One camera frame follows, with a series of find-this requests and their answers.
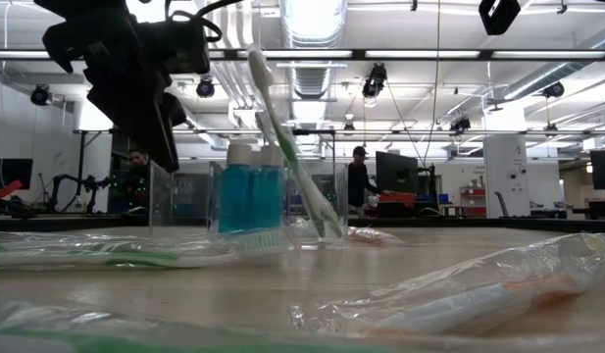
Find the dark screen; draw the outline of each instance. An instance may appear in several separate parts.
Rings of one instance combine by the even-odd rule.
[[[377,187],[380,190],[417,193],[418,160],[377,152]]]
[[[0,189],[18,180],[24,185],[21,190],[29,190],[31,166],[31,159],[0,159]]]
[[[590,151],[592,181],[595,190],[605,190],[605,151]]]

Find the wooden table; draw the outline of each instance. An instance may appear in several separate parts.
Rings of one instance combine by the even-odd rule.
[[[404,247],[305,247],[229,266],[197,270],[1,272],[0,298],[146,315],[207,326],[293,330],[296,303],[351,298],[504,248],[558,233],[505,228],[389,228]],[[170,228],[167,234],[196,231]],[[146,229],[114,228],[114,234]],[[530,312],[486,335],[605,329],[605,287]]]

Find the clear plastic wrap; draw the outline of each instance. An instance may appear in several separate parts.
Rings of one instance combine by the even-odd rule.
[[[525,338],[362,337],[202,328],[103,311],[0,301],[0,352],[605,353],[605,334]]]
[[[280,227],[213,241],[206,234],[152,239],[138,236],[0,232],[0,269],[56,266],[157,266],[200,268],[292,247]]]
[[[534,304],[584,293],[605,275],[605,234],[572,234],[512,248],[367,295],[293,306],[297,328],[316,332],[475,334]]]
[[[291,224],[291,228],[301,242],[314,242],[320,238],[313,224],[302,218],[296,219]],[[400,246],[406,244],[394,235],[370,227],[349,227],[347,239],[375,246]]]

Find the white cap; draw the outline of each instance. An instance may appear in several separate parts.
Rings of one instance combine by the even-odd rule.
[[[276,145],[263,146],[261,148],[261,164],[263,166],[282,167],[282,151]]]
[[[263,154],[261,151],[252,151],[252,166],[260,166],[263,164]]]
[[[252,147],[242,143],[232,143],[227,147],[226,160],[228,165],[245,165],[252,163]]]

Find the man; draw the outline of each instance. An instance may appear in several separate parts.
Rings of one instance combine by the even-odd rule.
[[[149,206],[149,155],[139,147],[129,149],[129,172],[127,172],[124,192],[126,200],[133,207]]]
[[[356,211],[360,218],[365,217],[363,204],[365,203],[366,188],[376,194],[388,193],[370,184],[368,168],[365,166],[366,154],[367,152],[362,146],[355,147],[352,151],[354,161],[348,165],[348,203],[350,209]]]

